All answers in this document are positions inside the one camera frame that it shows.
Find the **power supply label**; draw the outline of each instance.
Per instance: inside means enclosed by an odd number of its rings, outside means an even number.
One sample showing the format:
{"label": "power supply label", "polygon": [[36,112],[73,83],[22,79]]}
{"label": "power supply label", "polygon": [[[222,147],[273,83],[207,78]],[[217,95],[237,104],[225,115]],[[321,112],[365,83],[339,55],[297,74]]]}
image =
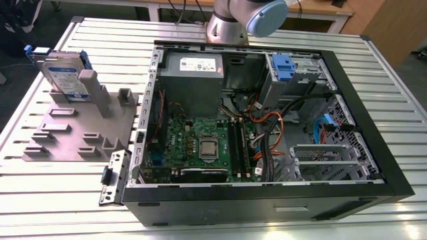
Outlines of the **power supply label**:
{"label": "power supply label", "polygon": [[217,72],[215,59],[185,57],[179,61],[179,70],[197,72]]}
{"label": "power supply label", "polygon": [[52,79],[59,86],[62,92],[74,100],[85,99],[90,96],[85,84],[79,81],[79,73],[71,67],[50,67]]}

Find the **slotted aluminum table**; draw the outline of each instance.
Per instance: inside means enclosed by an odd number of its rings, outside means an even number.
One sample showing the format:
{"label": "slotted aluminum table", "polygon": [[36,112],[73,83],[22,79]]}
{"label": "slotted aluminum table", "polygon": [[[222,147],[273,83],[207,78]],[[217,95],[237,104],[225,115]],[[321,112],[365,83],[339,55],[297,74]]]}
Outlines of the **slotted aluminum table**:
{"label": "slotted aluminum table", "polygon": [[[205,28],[191,24],[175,26],[173,23],[86,18],[70,24],[55,49],[79,51],[83,48],[107,89],[131,88],[143,94],[157,39],[205,42]],[[373,43],[354,35],[278,31],[267,38],[250,37],[250,44],[337,53],[417,195],[338,221],[145,227],[126,207],[98,206],[106,163],[22,160],[52,100],[51,86],[39,74],[0,135],[0,237],[426,238],[427,114]]]}

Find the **white label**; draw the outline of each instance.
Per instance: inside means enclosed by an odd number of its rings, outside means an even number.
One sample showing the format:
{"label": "white label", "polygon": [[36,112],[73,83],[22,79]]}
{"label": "white label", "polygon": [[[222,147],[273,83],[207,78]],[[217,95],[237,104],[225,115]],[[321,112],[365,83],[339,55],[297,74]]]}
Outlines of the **white label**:
{"label": "white label", "polygon": [[257,167],[255,168],[255,175],[263,175],[263,169]]}
{"label": "white label", "polygon": [[254,106],[258,108],[258,109],[262,109],[263,105],[257,101],[254,102]]}
{"label": "white label", "polygon": [[197,72],[217,72],[215,59],[213,58],[182,58],[179,70]]}
{"label": "white label", "polygon": [[79,81],[79,73],[75,68],[50,67],[51,77],[62,92],[70,97],[85,99],[90,96],[85,84]]}
{"label": "white label", "polygon": [[337,15],[346,15],[346,16],[351,16],[354,15],[351,12],[342,12],[342,11],[338,11],[337,12]]}

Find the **motherboard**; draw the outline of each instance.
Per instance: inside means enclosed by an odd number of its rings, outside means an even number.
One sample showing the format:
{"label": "motherboard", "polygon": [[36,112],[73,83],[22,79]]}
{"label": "motherboard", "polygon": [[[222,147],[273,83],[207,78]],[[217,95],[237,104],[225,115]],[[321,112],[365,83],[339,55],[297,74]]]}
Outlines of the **motherboard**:
{"label": "motherboard", "polygon": [[166,150],[150,153],[146,175],[154,183],[254,182],[254,131],[243,119],[170,119]]}

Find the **cpu socket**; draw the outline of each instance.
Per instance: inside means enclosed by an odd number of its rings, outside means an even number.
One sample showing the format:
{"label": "cpu socket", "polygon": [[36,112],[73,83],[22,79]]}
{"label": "cpu socket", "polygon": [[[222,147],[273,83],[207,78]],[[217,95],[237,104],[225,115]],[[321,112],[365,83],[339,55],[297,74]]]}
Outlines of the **cpu socket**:
{"label": "cpu socket", "polygon": [[199,136],[199,159],[207,164],[219,159],[219,138],[214,135]]}

